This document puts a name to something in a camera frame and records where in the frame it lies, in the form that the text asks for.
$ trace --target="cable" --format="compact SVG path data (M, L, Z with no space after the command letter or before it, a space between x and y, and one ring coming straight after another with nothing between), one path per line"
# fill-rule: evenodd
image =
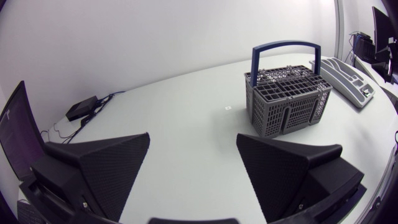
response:
M104 98L97 100L96 104L94 105L94 110L85 118L80 120L80 128L77 129L74 133L69 135L68 137L65 138L65 140L62 142L62 144L69 144L70 141L88 124L99 112L102 111L102 109L105 107L106 104L109 103L109 101L112 100L115 94L117 93L124 93L124 91L116 92L116 93L111 93L108 96L105 96Z
M54 123L54 125L53 125L54 131L58 132L58 135L60 136L60 138L66 139L66 138L69 138L69 137L73 134L73 133L72 133L71 135L69 135L69 136L67 136L67 137L62 137L62 136L61 136L60 130L55 129L55 125L56 125L56 123Z
M360 31L354 31L352 33L350 33L349 35L353 35L354 33L359 33Z
M48 137L48 139L50 141L50 130L43 130L43 131L40 132L40 135L42 135L43 132L47 133L47 137Z
M350 52L348 52L348 55L347 55L347 57L346 57L346 60L344 60L344 63L346 63L347 58L348 58L349 54L350 54L352 51L353 51L353 50L350 50Z
M98 101L103 101L103 100L105 100L107 97L109 97L110 95L115 95L115 94L118 94L118 93L125 93L126 91L118 91L118 92L115 92L115 93L111 93L111 94L109 94L108 96L105 96L104 98L102 98L102 99L99 99Z
M356 44L358 43L358 40L362 37L362 35L361 34L355 34L356 35L356 38L355 38L355 40L354 40L354 45L353 45L353 53L354 53L354 49L355 49L355 47L356 47ZM356 58L356 55L355 54L353 54L353 59L352 59L352 61L351 61L351 65L355 68L355 58Z

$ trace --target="gray plastic basket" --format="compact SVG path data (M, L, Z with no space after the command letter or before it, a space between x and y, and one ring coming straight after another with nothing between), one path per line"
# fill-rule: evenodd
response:
M315 73L303 65L258 70L260 52L285 45L315 47ZM319 122L332 89L319 70L319 45L285 40L253 48L251 72L244 74L246 108L260 137L274 138Z

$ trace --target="plastic compartment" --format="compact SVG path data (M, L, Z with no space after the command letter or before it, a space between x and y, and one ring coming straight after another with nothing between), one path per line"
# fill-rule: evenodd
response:
M361 75L337 58L322 59L320 74L358 108L364 107L375 93Z
M253 48L252 72L244 74L246 108L261 137L274 138L318 123L332 89L319 72L303 65L258 70L260 52L285 45L315 47L320 62L320 46L308 42L282 41Z

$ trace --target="blue handle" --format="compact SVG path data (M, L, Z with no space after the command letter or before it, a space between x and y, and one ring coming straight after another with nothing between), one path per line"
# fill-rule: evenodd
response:
M268 44L263 44L257 47L253 47L253 55L251 59L251 75L250 75L250 85L255 87L257 85L257 76L259 73L259 60L260 60L260 53L273 49L276 47L283 47L288 45L303 45L315 48L315 71L316 75L319 75L319 71L321 69L321 46L301 40L281 40L275 41Z

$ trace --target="black device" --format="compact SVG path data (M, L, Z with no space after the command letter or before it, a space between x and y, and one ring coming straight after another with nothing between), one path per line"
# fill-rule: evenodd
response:
M394 37L398 38L398 1L397 0L381 0L390 18L392 28L394 29Z
M243 134L236 144L267 223L337 223L364 194L363 173L340 157L340 145Z
M354 35L354 54L362 61L367 63L376 63L374 59L375 46L370 36L360 33Z
M374 19L374 42L376 44L376 53L384 50L388 46L388 39L394 36L394 30L388 16L372 7Z
M73 105L65 116L69 121L87 116L93 112L97 101L98 99L96 96L90 97L87 100L83 100L82 102Z
M24 81L18 84L0 115L0 143L19 180L32 175L30 165L44 155L44 142L30 109Z
M392 9L394 3L384 2L391 13L392 18L398 17L397 9ZM398 22L391 20L385 14L375 7L373 9L374 17L374 36L376 43L376 60L380 63L372 64L372 68L383 77L385 82L392 81L392 75L398 73L398 53L397 53L397 34Z
M149 147L147 133L76 144L45 144L20 188L48 223L94 214L118 222Z

